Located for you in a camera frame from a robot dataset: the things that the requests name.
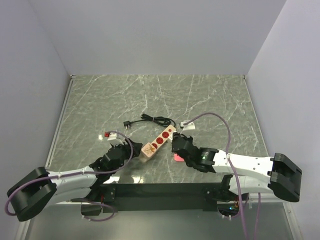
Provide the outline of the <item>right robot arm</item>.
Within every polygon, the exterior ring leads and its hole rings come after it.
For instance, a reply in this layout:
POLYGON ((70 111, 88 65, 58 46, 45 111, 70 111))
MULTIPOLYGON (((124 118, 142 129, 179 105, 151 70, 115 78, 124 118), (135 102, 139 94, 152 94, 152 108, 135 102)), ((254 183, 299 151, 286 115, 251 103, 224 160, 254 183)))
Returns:
POLYGON ((171 151, 190 168, 202 173, 224 174, 219 193, 226 200, 239 193, 268 193, 283 201, 300 201, 303 171, 282 153, 253 157, 215 148, 198 148, 191 136, 177 132, 172 136, 171 151))

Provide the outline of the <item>beige power strip red sockets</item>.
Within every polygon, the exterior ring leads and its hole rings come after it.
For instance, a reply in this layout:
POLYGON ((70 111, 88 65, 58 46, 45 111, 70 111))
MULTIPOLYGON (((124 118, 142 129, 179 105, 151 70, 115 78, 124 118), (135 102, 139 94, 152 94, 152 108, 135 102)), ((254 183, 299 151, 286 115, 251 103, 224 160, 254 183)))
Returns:
POLYGON ((164 131, 161 132, 160 135, 158 135, 155 138, 155 140, 150 142, 157 148, 155 154, 169 139, 172 139, 172 135, 175 131, 176 131, 176 128, 173 125, 169 125, 167 128, 165 128, 164 131))

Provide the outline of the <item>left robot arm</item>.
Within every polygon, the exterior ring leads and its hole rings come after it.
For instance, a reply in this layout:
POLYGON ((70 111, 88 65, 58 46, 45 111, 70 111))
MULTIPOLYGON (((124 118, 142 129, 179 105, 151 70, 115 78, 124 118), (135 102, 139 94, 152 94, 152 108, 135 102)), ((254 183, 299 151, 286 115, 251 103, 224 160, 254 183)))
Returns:
POLYGON ((102 194, 102 184, 138 157, 142 146, 128 139, 113 145, 107 153, 81 169, 54 172, 38 167, 8 190, 5 213, 25 222, 60 202, 94 201, 102 194))

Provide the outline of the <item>pink cube socket adapter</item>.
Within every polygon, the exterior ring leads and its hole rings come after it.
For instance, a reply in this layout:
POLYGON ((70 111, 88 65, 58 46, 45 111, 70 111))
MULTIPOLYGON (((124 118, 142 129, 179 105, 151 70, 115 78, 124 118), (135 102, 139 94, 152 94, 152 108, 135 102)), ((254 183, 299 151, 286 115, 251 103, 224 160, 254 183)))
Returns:
POLYGON ((148 142, 145 146, 141 148, 139 160, 142 163, 146 163, 155 155, 156 151, 157 148, 152 143, 148 142))

